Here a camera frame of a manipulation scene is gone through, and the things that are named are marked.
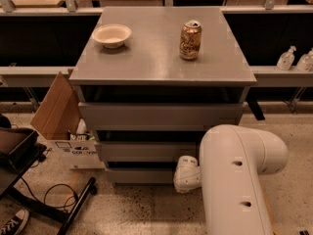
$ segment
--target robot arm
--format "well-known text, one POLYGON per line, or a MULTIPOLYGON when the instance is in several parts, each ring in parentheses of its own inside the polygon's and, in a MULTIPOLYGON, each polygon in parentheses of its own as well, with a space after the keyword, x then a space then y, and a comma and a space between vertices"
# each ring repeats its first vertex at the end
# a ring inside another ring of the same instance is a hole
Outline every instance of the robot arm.
POLYGON ((258 174, 276 173, 287 160, 288 149, 276 135, 219 125, 201 141, 200 166, 196 159, 180 158, 174 184, 180 192, 202 187, 208 234, 272 235, 258 174))

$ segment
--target soda can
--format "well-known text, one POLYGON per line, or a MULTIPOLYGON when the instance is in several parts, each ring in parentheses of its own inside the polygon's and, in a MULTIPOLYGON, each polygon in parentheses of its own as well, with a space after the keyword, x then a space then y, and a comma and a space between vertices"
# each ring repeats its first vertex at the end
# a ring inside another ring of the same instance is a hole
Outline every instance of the soda can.
POLYGON ((198 21, 188 21, 183 25, 180 37, 180 57, 184 60, 194 60, 201 46, 201 24, 198 21))

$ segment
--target white bottle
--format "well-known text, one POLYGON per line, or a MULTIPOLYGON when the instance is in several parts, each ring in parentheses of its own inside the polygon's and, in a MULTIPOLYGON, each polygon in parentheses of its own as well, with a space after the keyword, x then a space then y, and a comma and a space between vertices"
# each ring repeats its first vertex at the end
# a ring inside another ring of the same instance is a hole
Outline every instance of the white bottle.
POLYGON ((296 64, 296 69, 303 72, 309 72, 313 67, 313 48, 308 54, 302 55, 296 64))
POLYGON ((277 67, 281 70, 289 70, 291 68, 292 62, 294 60, 293 51, 295 51, 295 46, 291 46, 288 52, 284 52, 277 63, 277 67))

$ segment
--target concrete floor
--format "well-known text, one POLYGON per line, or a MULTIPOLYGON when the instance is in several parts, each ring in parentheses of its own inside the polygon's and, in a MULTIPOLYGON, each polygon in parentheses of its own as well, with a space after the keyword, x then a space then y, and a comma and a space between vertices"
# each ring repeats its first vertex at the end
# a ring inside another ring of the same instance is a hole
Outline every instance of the concrete floor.
MULTIPOLYGON (((261 104, 261 108, 265 120, 255 120, 246 108, 241 125, 277 134, 290 151, 282 172, 260 177, 277 228, 281 235, 296 235, 303 229, 313 234, 313 105, 300 103, 296 115, 284 103, 261 104)), ((30 127, 33 116, 29 105, 19 104, 0 104, 0 113, 19 127, 30 127)), ((46 141, 39 137, 39 142, 46 141)), ((58 183, 69 184, 79 193, 91 176, 96 177, 98 194, 88 197, 68 234, 207 234, 201 189, 182 195, 173 186, 112 186, 101 169, 68 169, 55 150, 23 178, 43 200, 46 191, 58 183)), ((29 196, 21 181, 16 187, 29 196)), ((63 205, 69 196, 66 188, 56 188, 47 203, 63 205)), ((2 199, 0 225, 19 208, 11 199, 2 199)), ((23 234, 57 234, 59 227, 58 222, 33 213, 23 234)))

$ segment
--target white bowl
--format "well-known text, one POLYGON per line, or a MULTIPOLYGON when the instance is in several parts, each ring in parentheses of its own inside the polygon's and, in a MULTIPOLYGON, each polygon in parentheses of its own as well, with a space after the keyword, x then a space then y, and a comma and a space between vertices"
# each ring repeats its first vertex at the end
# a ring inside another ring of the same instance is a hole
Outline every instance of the white bowl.
POLYGON ((114 49, 122 46, 130 34, 130 28, 125 25, 107 24, 96 28, 93 38, 103 46, 114 49))

